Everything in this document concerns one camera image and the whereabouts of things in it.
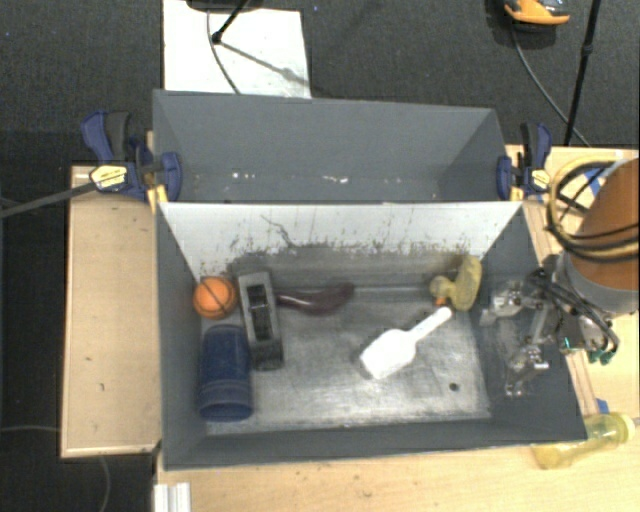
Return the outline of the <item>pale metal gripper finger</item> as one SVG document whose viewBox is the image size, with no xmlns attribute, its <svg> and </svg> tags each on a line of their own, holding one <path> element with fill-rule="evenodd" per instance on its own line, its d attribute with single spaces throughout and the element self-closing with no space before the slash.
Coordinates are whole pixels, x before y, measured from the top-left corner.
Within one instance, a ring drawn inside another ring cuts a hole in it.
<svg viewBox="0 0 640 512">
<path fill-rule="evenodd" d="M 546 372 L 550 363 L 543 358 L 539 345 L 523 345 L 506 365 L 504 393 L 507 397 L 521 397 L 528 382 Z"/>
<path fill-rule="evenodd" d="M 498 319 L 510 318 L 523 308 L 523 282 L 509 280 L 490 293 L 489 303 L 481 311 L 479 324 L 491 326 Z"/>
</svg>

